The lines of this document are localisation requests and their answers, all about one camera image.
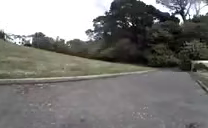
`sky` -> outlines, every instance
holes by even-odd
[[[104,14],[113,0],[0,0],[0,30],[6,33],[45,35],[65,40],[87,40],[85,31],[92,20]],[[143,0],[161,11],[167,11],[155,0]]]

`asphalt road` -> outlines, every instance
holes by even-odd
[[[0,86],[0,128],[208,128],[208,96],[173,71]]]

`shrub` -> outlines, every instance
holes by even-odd
[[[153,67],[174,67],[179,60],[164,44],[155,45],[147,57],[148,65]]]
[[[194,70],[208,70],[208,67],[202,63],[194,64]]]
[[[102,50],[98,58],[108,61],[140,62],[142,54],[129,39],[121,39],[111,47]]]

